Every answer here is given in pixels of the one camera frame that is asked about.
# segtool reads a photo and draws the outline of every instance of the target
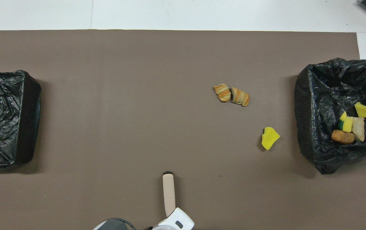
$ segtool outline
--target bread roll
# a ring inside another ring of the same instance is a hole
[[[213,88],[214,88],[217,95],[219,95],[220,93],[228,90],[227,84],[220,84],[218,86],[214,86]]]
[[[247,106],[250,102],[250,96],[248,93],[241,91],[235,87],[231,88],[233,92],[233,103],[239,104],[243,107]]]
[[[231,97],[231,92],[229,89],[225,90],[224,92],[222,92],[218,95],[218,99],[220,99],[220,101],[222,101],[222,102],[226,102],[226,101],[230,100],[230,97]]]

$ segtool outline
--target black trash bag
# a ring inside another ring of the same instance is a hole
[[[320,173],[331,174],[345,163],[366,158],[366,118],[364,142],[340,144],[331,139],[344,111],[357,117],[354,104],[366,105],[366,60],[335,58],[308,65],[298,75],[294,99],[301,153]]]
[[[33,158],[41,87],[27,72],[0,73],[0,167]]]

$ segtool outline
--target white floor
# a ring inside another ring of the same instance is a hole
[[[172,29],[357,32],[356,0],[0,0],[0,30]]]

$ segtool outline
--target brown food piece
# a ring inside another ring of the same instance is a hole
[[[250,102],[250,96],[248,93],[241,91],[235,87],[231,89],[233,92],[233,103],[239,104],[243,107],[247,106]]]
[[[213,86],[213,88],[217,95],[228,90],[227,84],[219,84],[218,86]]]
[[[231,97],[231,92],[229,89],[225,90],[224,92],[222,92],[218,95],[218,99],[220,99],[220,101],[222,101],[222,102],[226,102],[226,101],[230,100],[230,97]]]
[[[351,144],[355,140],[355,135],[353,133],[348,133],[337,129],[332,132],[332,140],[341,144]]]

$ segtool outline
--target brown surface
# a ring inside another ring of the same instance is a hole
[[[359,58],[355,34],[0,31],[0,72],[43,90],[33,161],[0,170],[0,229],[143,229],[166,170],[198,230],[366,229],[366,160],[323,176],[296,139],[295,75],[335,57]],[[220,83],[250,104],[221,103]]]

